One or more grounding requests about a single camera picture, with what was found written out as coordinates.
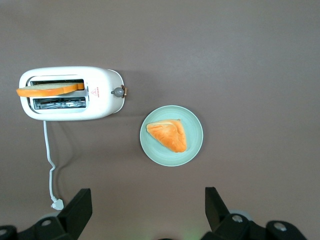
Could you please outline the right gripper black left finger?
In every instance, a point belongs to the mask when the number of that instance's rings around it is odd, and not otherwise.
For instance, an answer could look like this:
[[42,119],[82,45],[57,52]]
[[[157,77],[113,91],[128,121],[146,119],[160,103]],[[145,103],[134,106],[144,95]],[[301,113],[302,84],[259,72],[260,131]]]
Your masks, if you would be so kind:
[[89,188],[81,189],[57,216],[45,217],[17,232],[13,225],[0,227],[2,240],[77,240],[93,213]]

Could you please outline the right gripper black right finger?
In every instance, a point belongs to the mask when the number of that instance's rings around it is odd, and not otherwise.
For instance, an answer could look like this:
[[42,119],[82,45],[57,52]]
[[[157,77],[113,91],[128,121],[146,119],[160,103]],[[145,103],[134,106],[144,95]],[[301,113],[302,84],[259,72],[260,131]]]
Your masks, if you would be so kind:
[[215,187],[205,188],[205,215],[211,231],[203,240],[305,240],[293,224],[280,220],[259,226],[243,214],[230,213]]

